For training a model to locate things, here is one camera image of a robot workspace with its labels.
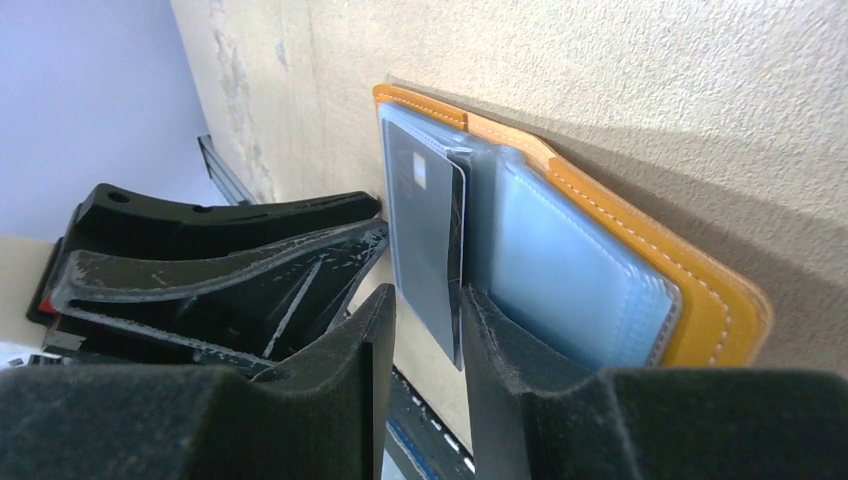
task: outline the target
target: white wall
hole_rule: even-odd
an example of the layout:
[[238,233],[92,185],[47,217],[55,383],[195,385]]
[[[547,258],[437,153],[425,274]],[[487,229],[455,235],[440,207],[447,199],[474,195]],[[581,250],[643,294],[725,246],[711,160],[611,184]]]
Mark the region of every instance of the white wall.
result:
[[[215,145],[264,198],[385,195],[371,88],[411,85],[541,135],[761,285],[760,365],[848,375],[848,3],[172,3]],[[468,444],[462,375],[402,307],[395,352]]]
[[55,240],[100,182],[223,199],[167,0],[0,1],[0,232]]

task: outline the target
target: orange leather wallet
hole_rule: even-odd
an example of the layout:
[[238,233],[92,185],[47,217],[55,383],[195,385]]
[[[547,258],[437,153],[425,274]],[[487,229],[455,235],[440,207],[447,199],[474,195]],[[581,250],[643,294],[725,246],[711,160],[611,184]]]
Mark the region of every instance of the orange leather wallet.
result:
[[660,365],[749,365],[759,353],[773,311],[756,285],[624,201],[538,137],[402,87],[377,85],[374,100],[378,106],[396,102],[520,150],[527,165],[677,285],[683,310]]

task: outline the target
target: beige wall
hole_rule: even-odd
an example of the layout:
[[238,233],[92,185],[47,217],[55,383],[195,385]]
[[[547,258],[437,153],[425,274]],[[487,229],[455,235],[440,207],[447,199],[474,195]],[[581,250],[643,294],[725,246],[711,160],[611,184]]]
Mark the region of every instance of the beige wall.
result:
[[[652,3],[173,0],[215,144],[263,199],[384,196],[370,90],[414,86],[538,133],[763,286],[762,365],[848,375],[848,4]],[[398,365],[467,442],[461,374],[399,323]]]

